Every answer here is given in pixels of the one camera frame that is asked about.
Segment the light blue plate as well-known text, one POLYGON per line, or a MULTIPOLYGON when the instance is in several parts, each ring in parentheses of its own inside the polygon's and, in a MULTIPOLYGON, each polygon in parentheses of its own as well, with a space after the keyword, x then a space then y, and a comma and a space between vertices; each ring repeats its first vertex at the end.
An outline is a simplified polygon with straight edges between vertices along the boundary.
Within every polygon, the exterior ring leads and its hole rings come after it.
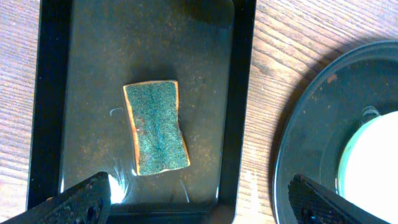
POLYGON ((363 109, 359 129, 341 155, 338 194, 364 211, 397 223, 397 112, 363 109))

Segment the orange green scrub sponge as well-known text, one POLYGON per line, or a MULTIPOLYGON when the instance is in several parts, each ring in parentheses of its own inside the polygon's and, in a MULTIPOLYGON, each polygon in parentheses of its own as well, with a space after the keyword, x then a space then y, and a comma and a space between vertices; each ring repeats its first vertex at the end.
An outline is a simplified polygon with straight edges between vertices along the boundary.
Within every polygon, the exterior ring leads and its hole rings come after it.
POLYGON ((137 175, 155 175, 190 165, 178 121, 176 80, 123 86, 137 175))

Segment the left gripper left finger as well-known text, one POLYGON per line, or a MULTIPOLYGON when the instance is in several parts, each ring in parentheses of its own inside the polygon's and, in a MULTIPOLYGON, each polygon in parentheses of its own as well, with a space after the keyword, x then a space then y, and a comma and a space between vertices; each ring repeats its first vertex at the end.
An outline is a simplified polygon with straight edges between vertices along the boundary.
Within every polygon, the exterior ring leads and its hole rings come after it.
POLYGON ((99 172, 3 224, 100 224, 110 211, 108 173, 99 172))

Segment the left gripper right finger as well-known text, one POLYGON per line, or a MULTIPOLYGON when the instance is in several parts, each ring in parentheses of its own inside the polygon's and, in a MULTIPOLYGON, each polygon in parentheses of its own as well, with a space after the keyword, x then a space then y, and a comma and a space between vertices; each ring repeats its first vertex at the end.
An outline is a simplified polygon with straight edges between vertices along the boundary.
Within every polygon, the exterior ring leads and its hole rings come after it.
POLYGON ((289 203, 298 223, 387 224, 302 174, 294 175, 288 190, 289 203))

